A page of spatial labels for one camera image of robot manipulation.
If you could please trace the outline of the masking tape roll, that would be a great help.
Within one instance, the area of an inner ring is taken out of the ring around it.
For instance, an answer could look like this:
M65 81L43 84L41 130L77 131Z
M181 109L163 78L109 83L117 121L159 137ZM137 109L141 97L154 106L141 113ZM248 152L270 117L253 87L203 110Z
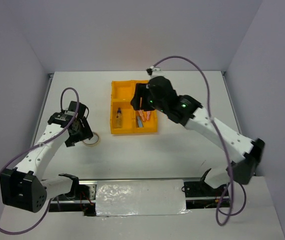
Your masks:
M98 133L93 132L93 136L91 138L87 138L82 141L82 143L87 147L94 147L100 142L100 136Z

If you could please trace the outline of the small spray bottle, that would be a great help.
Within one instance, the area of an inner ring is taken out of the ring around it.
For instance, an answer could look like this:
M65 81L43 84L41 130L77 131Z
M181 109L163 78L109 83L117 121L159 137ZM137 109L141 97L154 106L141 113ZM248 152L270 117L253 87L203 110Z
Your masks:
M123 126L123 119L122 119L122 110L119 107L116 111L116 117L115 117L115 128L121 129Z

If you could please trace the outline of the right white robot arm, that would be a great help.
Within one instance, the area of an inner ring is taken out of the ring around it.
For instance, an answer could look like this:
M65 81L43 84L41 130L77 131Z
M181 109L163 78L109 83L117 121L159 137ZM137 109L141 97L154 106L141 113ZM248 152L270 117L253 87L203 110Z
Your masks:
M136 111L158 110L169 120L193 130L222 149L227 156L226 168L210 168L201 177L200 191L211 196L217 188L229 182L248 185L259 166L265 142L248 138L217 118L189 95L178 95L171 82L157 76L148 83L137 83L130 102Z

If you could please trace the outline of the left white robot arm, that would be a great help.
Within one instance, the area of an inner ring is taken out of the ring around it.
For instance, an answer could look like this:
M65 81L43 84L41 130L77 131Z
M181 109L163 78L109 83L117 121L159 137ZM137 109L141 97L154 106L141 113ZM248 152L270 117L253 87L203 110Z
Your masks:
M94 135L87 121L89 108L71 101L68 109L55 112L48 120L38 147L30 151L13 169L0 174L2 202L11 207L37 213L46 200L65 195L76 199L81 192L77 176L60 173L51 179L43 175L58 149L91 139Z

